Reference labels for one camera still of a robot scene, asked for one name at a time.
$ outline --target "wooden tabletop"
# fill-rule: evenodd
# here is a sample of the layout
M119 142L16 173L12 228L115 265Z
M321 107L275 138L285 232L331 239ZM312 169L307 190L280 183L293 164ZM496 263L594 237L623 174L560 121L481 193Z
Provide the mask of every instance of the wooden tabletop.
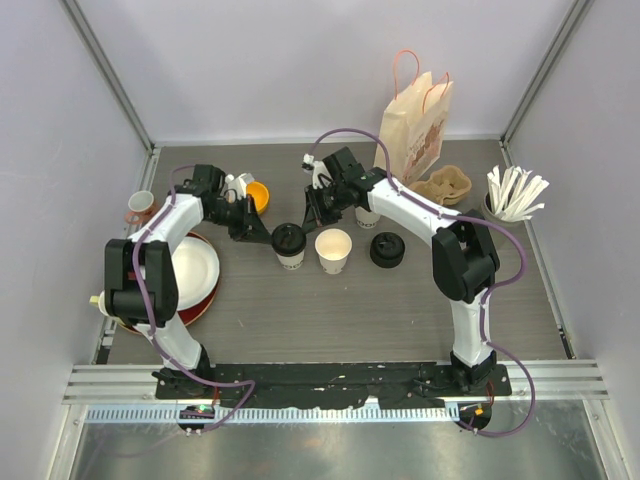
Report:
M341 146L321 145L316 158ZM348 146L365 168L372 165L373 144ZM235 175L250 172L271 193L269 208L262 215L266 227L271 231L283 222L300 224L303 190L311 178L300 168L307 148L301 144L163 148L152 190L157 198L164 198L169 172L183 164L210 163ZM464 212L479 205L486 194L486 172L496 164L502 165L497 141L451 141L445 142L434 168L457 165L471 178L471 194L454 207ZM186 175L176 180L182 182ZM335 276L320 267L313 247L318 231L308 237L302 267L288 271L270 246L233 242L226 228L209 223L195 229L212 242L221 263L217 296L189 327L212 361L448 359L453 345L451 310L433 282L426 244L386 218L375 229L362 229L355 223L353 209L334 226L353 240L345 270ZM383 231L398 233L406 244L404 260L394 269L381 269L369 258L371 239ZM566 358L524 227L516 235L531 267L518 283L492 296L491 336L523 359ZM501 280L518 270L519 258L510 244L499 255L502 266L497 279ZM109 363L160 363L144 338L118 330Z

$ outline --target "gray wall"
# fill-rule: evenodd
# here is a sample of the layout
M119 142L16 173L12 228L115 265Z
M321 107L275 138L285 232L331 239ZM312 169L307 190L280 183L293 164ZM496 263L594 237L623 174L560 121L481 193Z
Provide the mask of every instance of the gray wall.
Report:
M572 0L79 3L150 135L203 143L378 131L402 48L451 72L448 134L498 136Z
M578 353L603 371L640 475L640 2L598 0L513 141L551 186L535 218Z
M58 2L0 15L0 465L42 479L144 153Z

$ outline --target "orange cup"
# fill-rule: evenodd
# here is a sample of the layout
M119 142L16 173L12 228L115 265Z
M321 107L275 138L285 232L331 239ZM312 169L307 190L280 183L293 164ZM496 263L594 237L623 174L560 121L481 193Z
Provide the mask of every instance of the orange cup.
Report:
M124 221L129 225L144 225L158 213L156 200L148 190L140 190L129 198L129 213L124 217Z

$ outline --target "black cup lid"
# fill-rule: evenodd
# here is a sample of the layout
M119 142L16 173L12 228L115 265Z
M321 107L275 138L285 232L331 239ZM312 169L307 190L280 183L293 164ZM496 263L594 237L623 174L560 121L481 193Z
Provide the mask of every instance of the black cup lid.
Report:
M307 246L307 236L299 225L283 223L271 234L271 246L278 255L293 257Z
M404 257L404 241L392 232L382 232L373 237L369 254L373 263L382 268L400 265Z

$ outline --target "robotic hand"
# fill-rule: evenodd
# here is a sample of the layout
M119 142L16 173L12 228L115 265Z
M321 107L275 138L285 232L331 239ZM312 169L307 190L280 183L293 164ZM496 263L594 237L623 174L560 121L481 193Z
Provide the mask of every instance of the robotic hand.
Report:
M209 357L202 345L187 332L177 314L178 286L171 254L187 233L203 220L226 226L229 236L240 242L271 243L271 234L262 224L253 198L246 193L253 181L249 174L237 178L212 165L196 165L191 179L177 186L156 216L126 240L114 239L105 247L105 308L127 326L155 341L168 354L164 368L154 373L178 398L201 397L208 387L187 379L171 362L174 360L196 376L213 380ZM133 268L134 246L142 238L141 272L153 304L156 329L152 335L149 316Z
M305 189L307 204L302 225L305 233L336 223L343 210L354 206L389 217L431 247L433 278L451 302L455 334L450 355L453 378L463 392L483 386L496 365L496 352L480 334L480 301L485 290L495 283L495 272L500 268L488 229L444 219L444 213L457 216L460 212L417 197L440 214L428 212L399 195L384 170L365 171L346 147L321 161L306 155L302 168L313 176L312 184ZM474 210L465 216L482 218ZM487 339L488 327L485 310Z

